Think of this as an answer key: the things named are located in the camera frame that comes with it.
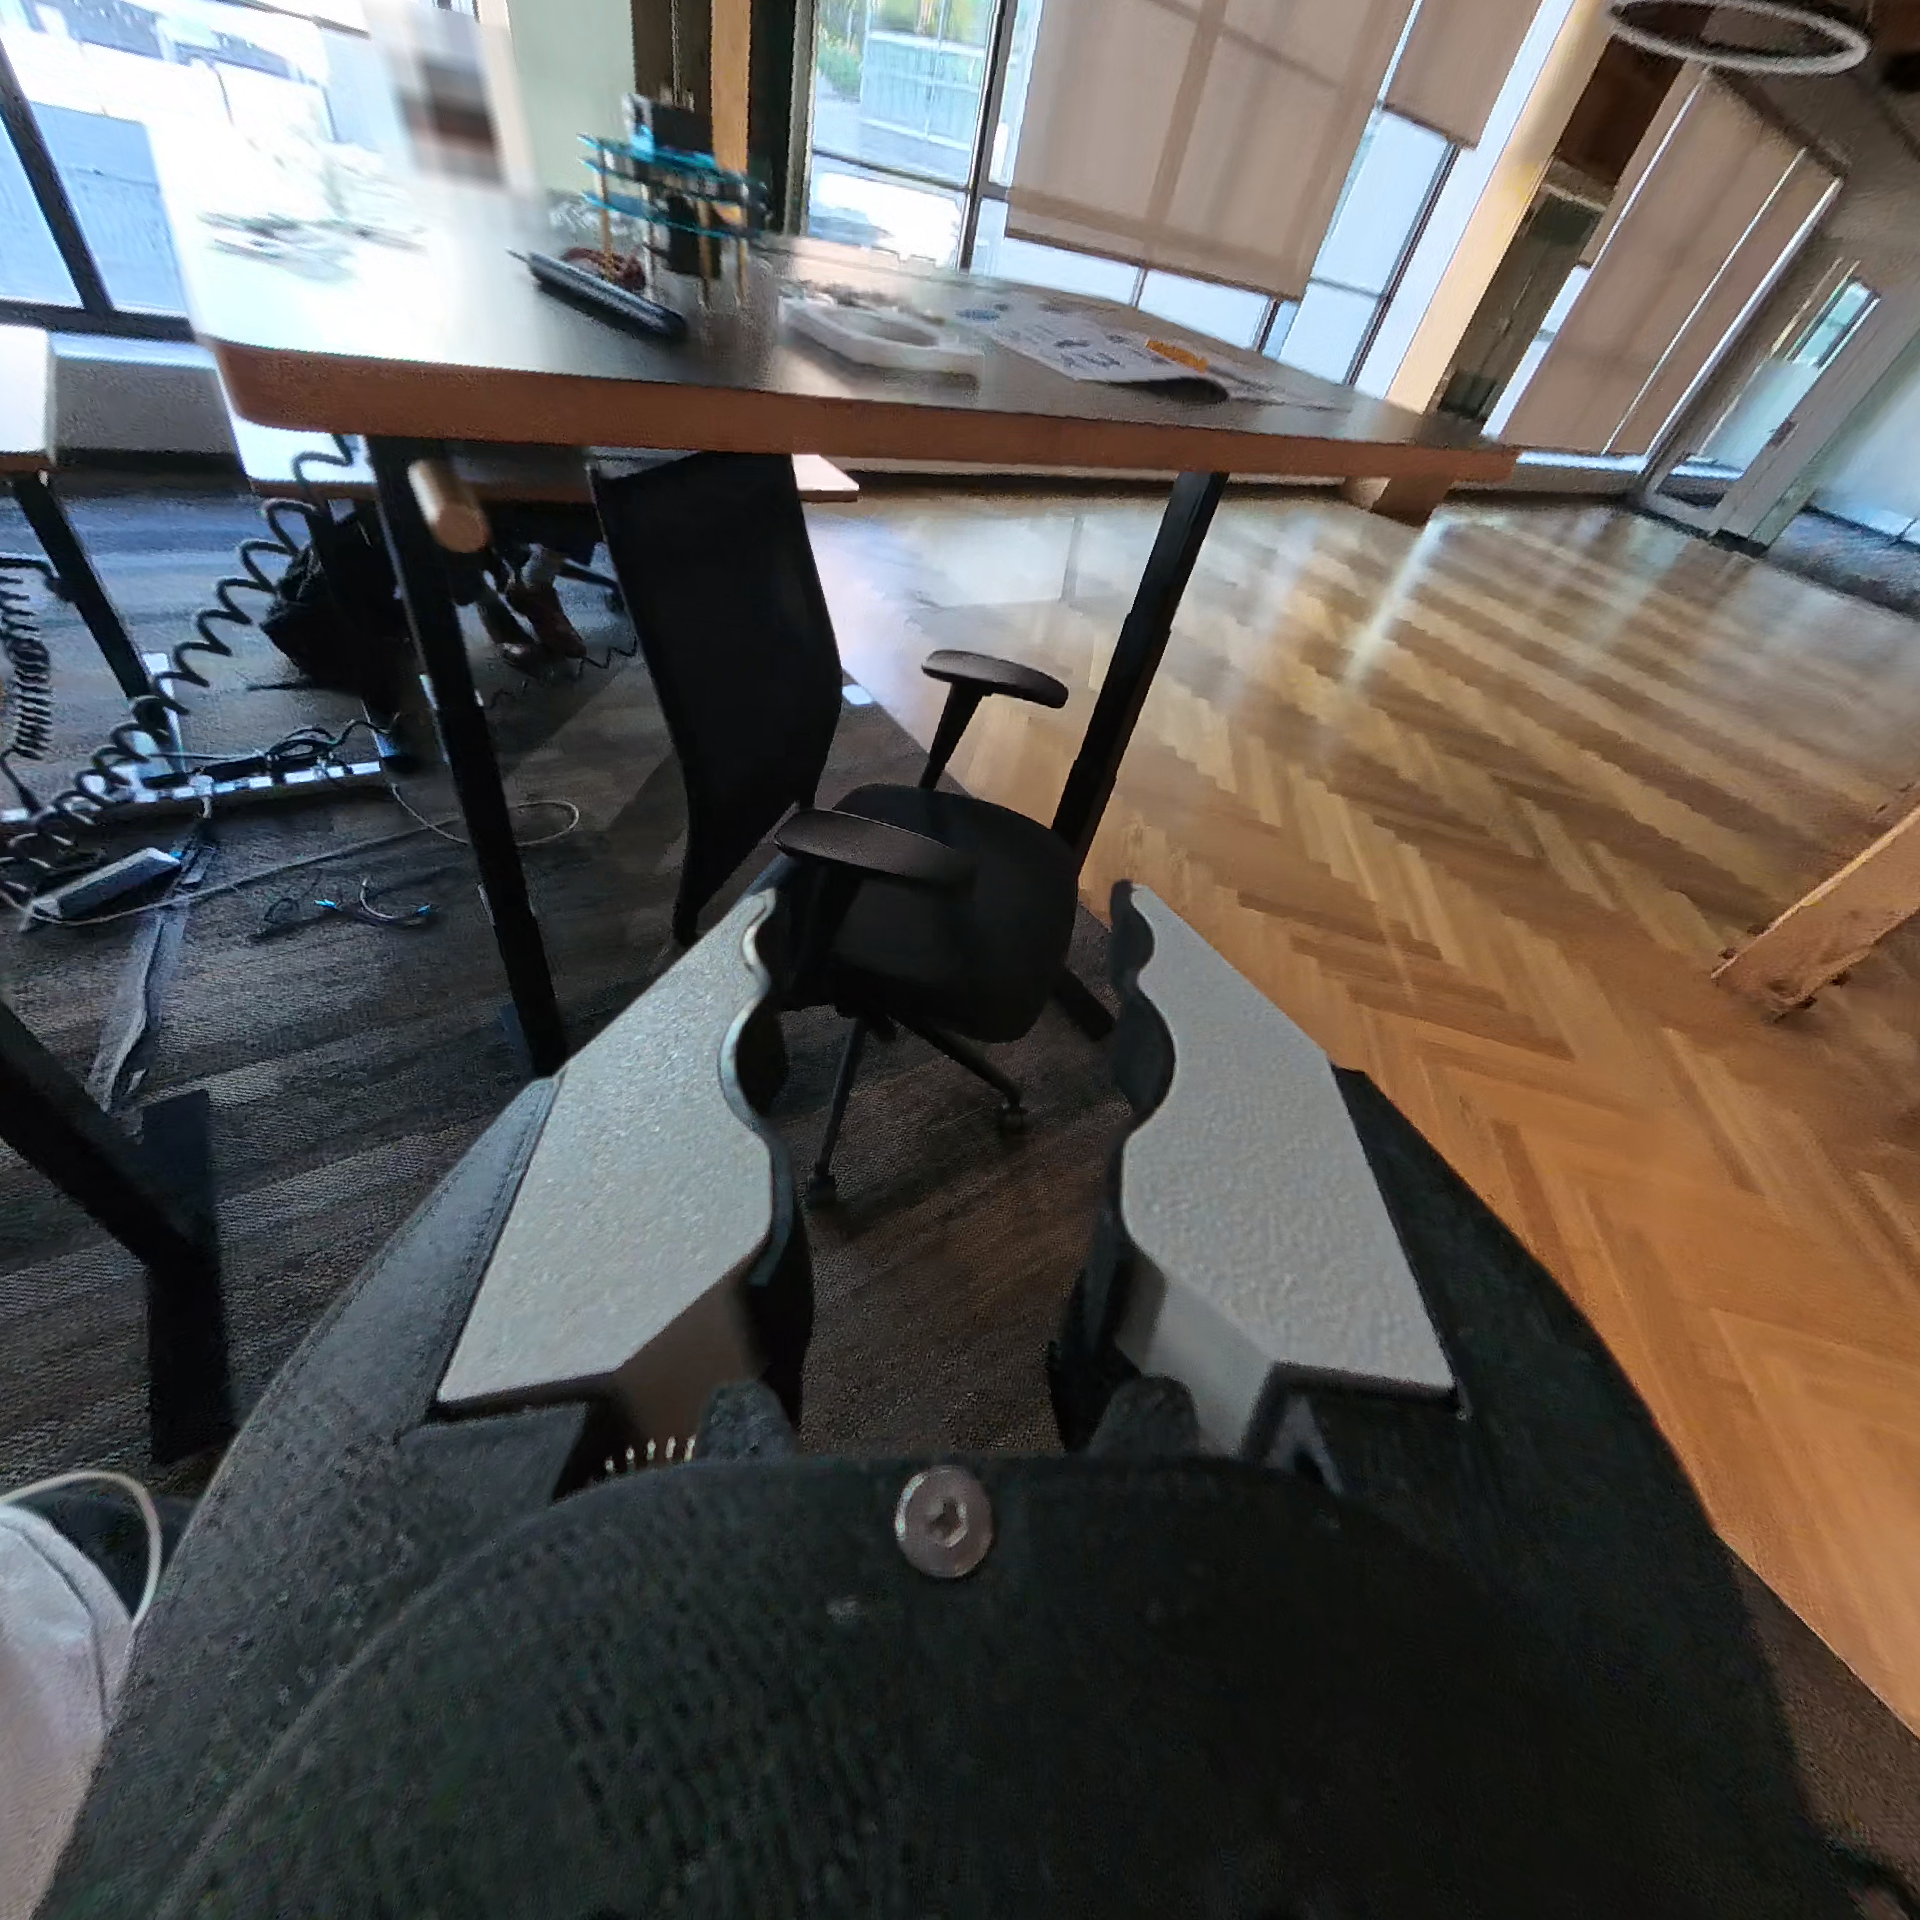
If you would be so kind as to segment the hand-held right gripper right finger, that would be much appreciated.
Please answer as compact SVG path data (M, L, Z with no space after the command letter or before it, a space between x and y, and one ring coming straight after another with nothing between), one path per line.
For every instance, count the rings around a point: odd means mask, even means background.
M1318 1401L1459 1409L1333 1058L1137 883L1110 981L1127 1121L1051 1342L1060 1443L1089 1451L1147 1378L1189 1393L1215 1456L1324 1456Z

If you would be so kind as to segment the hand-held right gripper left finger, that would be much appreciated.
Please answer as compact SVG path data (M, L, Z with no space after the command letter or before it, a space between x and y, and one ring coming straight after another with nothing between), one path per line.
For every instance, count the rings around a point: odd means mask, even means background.
M814 1267L786 1145L782 891L742 895L558 1074L438 1415L587 1404L667 1456L710 1396L804 1408Z

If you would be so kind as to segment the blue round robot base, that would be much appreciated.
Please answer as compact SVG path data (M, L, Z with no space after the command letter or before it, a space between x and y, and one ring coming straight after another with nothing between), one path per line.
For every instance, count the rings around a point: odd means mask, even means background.
M749 305L769 186L710 150L710 119L671 99L623 95L619 135L579 135L587 243L566 257L667 305L689 280L702 305Z

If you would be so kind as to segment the desk with black legs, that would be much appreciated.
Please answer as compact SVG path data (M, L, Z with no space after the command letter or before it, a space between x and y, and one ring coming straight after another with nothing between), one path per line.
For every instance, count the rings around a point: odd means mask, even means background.
M143 658L53 485L56 357L46 329L5 326L5 483L42 560L124 692L152 692ZM210 1456L236 1429L210 1097L141 1110L130 1135L5 1005L5 1138L105 1229L147 1280L147 1427L157 1466Z

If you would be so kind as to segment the white power strip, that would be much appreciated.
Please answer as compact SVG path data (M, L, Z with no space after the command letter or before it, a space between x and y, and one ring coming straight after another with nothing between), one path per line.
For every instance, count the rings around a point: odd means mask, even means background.
M93 826L121 830L201 815L207 805L327 804L345 797L393 797L398 773L382 762L327 762L291 771L219 773L141 757L121 767L127 783L93 801Z

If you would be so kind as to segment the black power adapter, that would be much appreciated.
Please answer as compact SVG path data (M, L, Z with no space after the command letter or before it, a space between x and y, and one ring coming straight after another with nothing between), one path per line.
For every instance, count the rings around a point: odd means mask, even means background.
M127 901L152 903L181 873L181 851L143 847L39 895L26 919L33 923L99 923L124 912Z

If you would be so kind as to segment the pale wooden beam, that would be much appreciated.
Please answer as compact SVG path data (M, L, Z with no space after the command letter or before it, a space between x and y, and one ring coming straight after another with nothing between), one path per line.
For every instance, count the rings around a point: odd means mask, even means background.
M1917 805L1718 965L1716 984L1784 1020L1841 984L1917 914Z

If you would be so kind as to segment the black backpack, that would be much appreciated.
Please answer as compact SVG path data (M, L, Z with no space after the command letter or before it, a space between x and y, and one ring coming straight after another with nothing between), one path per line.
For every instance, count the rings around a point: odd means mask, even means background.
M358 698L374 717L426 715L407 613L369 500L317 515L257 630L308 682Z

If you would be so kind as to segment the person in white shirt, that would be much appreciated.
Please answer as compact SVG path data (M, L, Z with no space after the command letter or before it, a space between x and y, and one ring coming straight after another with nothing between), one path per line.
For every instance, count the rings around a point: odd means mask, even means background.
M105 1566L5 1509L5 1918L33 1918L84 1805L130 1660Z

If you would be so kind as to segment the printed assembly manual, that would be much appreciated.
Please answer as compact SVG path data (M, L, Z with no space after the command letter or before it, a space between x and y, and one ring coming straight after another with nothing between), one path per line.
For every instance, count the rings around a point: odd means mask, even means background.
M1147 326L1130 306L1110 311L1040 289L1004 289L961 305L953 321L1078 381L1204 392L1227 400L1300 405L1311 410L1343 405L1324 395L1311 377L1286 372L1260 357L1189 343L1175 329Z

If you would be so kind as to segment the white foam piece with hole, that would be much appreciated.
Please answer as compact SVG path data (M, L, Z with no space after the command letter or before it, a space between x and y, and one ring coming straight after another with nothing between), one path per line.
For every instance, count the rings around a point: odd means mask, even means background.
M847 367L912 379L981 379L984 346L961 326L891 305L844 305L826 293L782 297L782 326Z

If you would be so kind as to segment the black elongated device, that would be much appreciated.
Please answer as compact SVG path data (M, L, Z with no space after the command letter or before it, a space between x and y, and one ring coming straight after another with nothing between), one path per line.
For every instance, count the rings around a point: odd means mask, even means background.
M590 274L580 266L555 257L550 251L511 251L511 260L534 274L534 283L566 305L574 314L593 318L630 341L649 341L663 346L689 343L693 329L686 318L621 280Z

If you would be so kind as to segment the beige window blind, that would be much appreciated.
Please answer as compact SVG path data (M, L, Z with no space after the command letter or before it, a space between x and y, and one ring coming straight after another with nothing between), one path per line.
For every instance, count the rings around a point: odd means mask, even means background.
M1542 2L1419 2L1383 109L1475 148Z
M1300 300L1414 2L1046 2L1005 233Z

